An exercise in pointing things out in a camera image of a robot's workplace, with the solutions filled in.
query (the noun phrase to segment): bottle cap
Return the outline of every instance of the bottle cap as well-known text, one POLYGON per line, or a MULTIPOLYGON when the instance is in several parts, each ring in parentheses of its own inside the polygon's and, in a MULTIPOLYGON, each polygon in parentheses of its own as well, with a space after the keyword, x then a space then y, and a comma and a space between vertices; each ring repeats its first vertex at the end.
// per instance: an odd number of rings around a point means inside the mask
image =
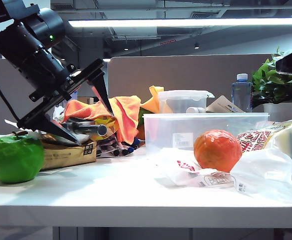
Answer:
POLYGON ((244 82, 248 80, 248 74, 247 73, 240 73, 237 75, 237 80, 240 82, 244 82))

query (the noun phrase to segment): white plastic bag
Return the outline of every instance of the white plastic bag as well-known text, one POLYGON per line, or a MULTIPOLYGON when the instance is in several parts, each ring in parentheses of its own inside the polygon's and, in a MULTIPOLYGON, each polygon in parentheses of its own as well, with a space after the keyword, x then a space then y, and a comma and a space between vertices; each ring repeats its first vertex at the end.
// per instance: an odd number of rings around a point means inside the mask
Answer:
POLYGON ((243 194, 292 203, 292 159, 279 149, 244 152, 230 174, 243 194))
POLYGON ((229 173, 211 168, 202 169, 192 150, 163 148, 155 159, 161 172, 175 185, 194 187, 233 185, 229 173))

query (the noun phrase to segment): orange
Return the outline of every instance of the orange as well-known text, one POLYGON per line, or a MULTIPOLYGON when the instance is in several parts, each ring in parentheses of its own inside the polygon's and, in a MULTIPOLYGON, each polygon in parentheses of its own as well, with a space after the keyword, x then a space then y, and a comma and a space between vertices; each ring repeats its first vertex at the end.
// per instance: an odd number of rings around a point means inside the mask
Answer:
POLYGON ((239 161, 242 149, 231 133, 213 129, 200 135, 194 143, 194 155, 203 169, 229 173, 239 161))

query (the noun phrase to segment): cardboard box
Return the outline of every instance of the cardboard box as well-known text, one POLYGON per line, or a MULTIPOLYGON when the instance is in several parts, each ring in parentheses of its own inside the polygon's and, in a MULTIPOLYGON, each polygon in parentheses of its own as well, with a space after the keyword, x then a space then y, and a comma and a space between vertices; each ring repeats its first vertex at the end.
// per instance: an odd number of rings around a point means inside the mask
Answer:
POLYGON ((63 146, 42 143, 44 146, 43 170, 58 169, 96 161, 96 142, 81 146, 63 146))
POLYGON ((91 96, 79 96, 77 99, 84 104, 94 104, 94 98, 91 96))

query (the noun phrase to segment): fluorescent light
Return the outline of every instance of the fluorescent light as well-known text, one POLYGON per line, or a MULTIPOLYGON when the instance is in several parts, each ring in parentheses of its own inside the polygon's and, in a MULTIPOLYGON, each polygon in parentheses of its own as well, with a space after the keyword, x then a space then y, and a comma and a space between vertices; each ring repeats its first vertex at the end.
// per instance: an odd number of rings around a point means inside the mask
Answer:
POLYGON ((203 27, 292 25, 292 18, 214 18, 214 19, 118 19, 118 20, 69 20, 75 28, 102 27, 203 27))

